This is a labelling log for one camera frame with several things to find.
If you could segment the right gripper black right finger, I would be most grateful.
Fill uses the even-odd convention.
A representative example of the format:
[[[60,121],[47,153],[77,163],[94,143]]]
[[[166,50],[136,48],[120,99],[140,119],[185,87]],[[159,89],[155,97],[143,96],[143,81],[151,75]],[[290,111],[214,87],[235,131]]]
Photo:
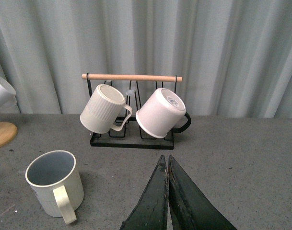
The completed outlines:
[[[168,159],[169,207],[175,230],[234,230],[173,156]]]

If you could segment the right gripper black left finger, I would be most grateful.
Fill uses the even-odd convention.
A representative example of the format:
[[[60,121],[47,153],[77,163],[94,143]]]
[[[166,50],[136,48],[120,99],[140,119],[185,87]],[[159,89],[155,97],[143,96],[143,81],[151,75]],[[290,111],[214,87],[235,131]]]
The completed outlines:
[[[122,230],[165,230],[167,228],[169,176],[165,156],[161,156]]]

